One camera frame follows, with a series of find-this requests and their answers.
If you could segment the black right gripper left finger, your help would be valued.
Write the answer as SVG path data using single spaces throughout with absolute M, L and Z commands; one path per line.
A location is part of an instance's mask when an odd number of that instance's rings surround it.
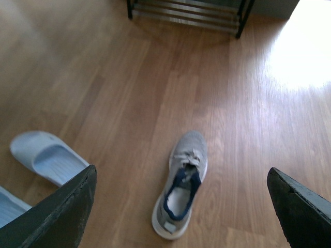
M 53 194 L 1 228 L 1 247 L 78 247 L 94 203 L 90 165 Z

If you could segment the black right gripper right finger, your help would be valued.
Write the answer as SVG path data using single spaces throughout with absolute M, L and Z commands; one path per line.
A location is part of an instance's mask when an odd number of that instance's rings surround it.
M 330 247 L 330 202 L 272 167 L 267 187 L 290 247 Z

